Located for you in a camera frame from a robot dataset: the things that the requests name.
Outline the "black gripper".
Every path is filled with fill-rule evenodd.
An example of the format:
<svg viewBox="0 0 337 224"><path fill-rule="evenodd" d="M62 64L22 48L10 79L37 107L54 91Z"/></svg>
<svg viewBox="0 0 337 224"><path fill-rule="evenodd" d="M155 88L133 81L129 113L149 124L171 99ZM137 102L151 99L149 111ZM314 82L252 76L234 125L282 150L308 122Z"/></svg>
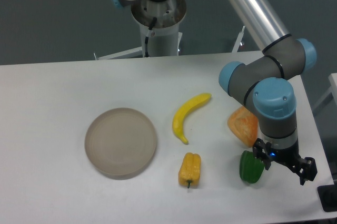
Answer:
<svg viewBox="0 0 337 224"><path fill-rule="evenodd" d="M316 177L315 159L312 157L301 158L298 139L290 147L275 149L272 148L270 142L264 142L258 138L252 149L254 158L263 162L265 170L269 170L271 162L274 161L287 166L293 173L297 174L300 185L304 185L306 181L313 181Z"/></svg>

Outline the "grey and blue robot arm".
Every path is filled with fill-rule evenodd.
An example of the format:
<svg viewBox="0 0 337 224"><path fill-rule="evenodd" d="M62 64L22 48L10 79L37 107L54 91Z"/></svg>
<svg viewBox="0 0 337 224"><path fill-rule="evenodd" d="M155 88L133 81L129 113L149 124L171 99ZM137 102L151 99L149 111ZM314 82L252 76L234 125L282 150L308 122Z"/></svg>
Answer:
<svg viewBox="0 0 337 224"><path fill-rule="evenodd" d="M288 167L300 183L313 181L315 160L299 155L296 98L289 80L316 62L316 50L306 39L294 39L267 0L229 0L254 37L263 56L250 63L230 62L219 74L222 89L255 115L263 138L253 144L253 155L269 169L272 162ZM130 6L142 34L144 57L176 56L176 27L186 13L184 0L112 0Z"/></svg>

